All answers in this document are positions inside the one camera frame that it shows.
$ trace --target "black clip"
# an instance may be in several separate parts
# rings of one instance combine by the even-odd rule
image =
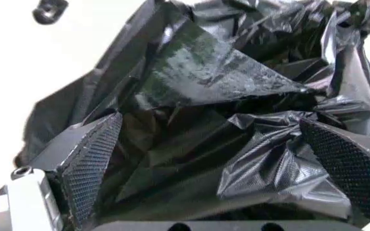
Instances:
[[[58,21],[67,6],[66,0],[40,0],[32,14],[39,24],[49,25]]]

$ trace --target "white background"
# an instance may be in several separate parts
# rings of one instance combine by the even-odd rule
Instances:
[[[42,26],[31,14],[39,0],[0,0],[0,186],[34,103],[91,70],[143,1],[68,0],[59,21]],[[370,60],[370,36],[365,49]]]

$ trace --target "screw hole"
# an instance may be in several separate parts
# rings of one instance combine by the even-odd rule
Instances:
[[[191,228],[183,223],[176,223],[168,231],[191,231]]]
[[[262,226],[261,231],[285,231],[285,230],[278,224],[266,223]]]
[[[18,170],[15,171],[15,174],[22,175],[29,170],[29,167],[20,167]]]

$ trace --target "mesh texture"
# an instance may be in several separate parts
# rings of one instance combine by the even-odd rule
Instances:
[[[92,212],[102,178],[118,140],[122,116],[117,114],[81,142],[80,152],[62,175],[68,204],[77,227]]]
[[[301,130],[334,182],[370,219],[370,155],[352,141],[313,122],[302,120]]]

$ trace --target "shiny plastic surface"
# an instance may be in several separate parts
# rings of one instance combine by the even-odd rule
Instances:
[[[148,0],[93,71],[36,105],[18,162],[119,110],[104,221],[200,219],[262,203],[347,219],[348,198],[298,123],[370,136],[369,33],[367,0]]]

